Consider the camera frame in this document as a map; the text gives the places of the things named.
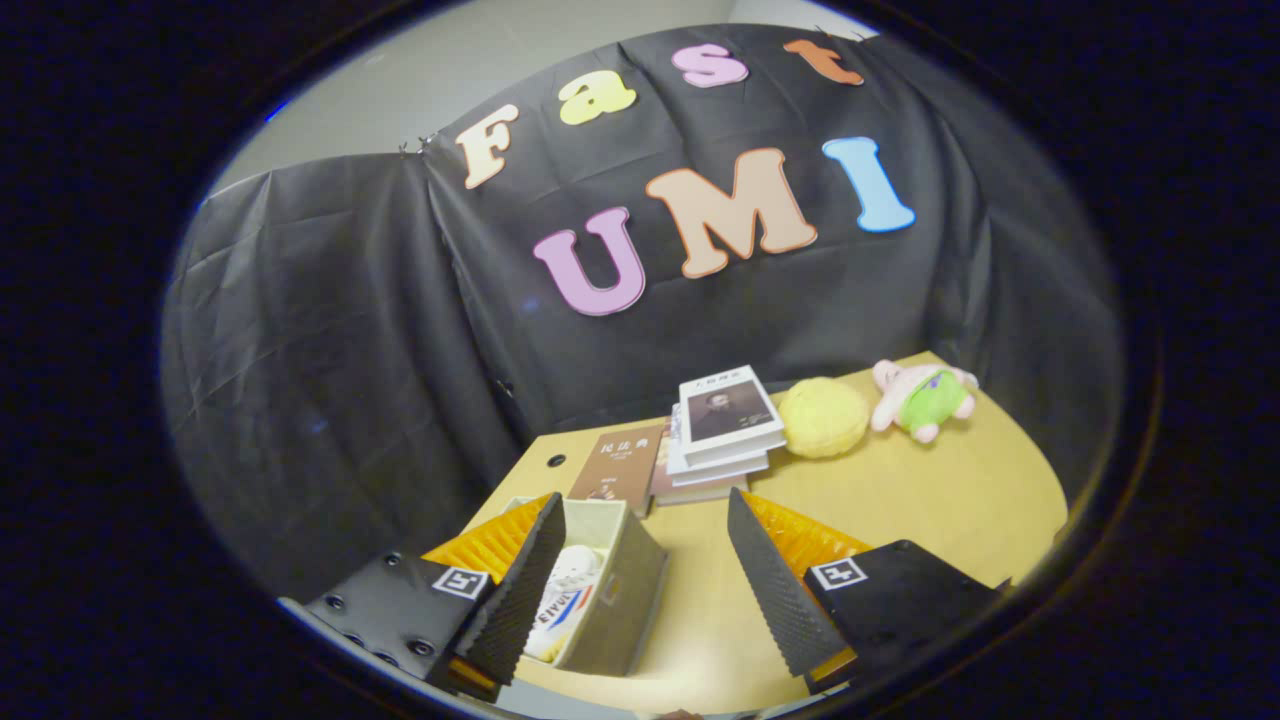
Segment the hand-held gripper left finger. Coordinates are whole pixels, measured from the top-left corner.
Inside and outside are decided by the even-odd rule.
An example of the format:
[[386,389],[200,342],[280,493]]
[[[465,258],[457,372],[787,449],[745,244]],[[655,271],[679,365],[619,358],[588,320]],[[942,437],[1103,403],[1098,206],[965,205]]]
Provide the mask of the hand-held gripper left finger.
[[398,682],[493,701],[515,676],[564,538],[564,500],[552,492],[426,553],[387,551],[300,618]]

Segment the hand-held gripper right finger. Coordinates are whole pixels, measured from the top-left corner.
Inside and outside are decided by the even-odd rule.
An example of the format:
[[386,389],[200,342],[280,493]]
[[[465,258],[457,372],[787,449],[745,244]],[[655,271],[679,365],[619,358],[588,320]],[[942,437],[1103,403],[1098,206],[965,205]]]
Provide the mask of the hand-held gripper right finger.
[[873,547],[740,489],[727,532],[788,671],[813,693],[906,667],[1004,594],[910,539]]

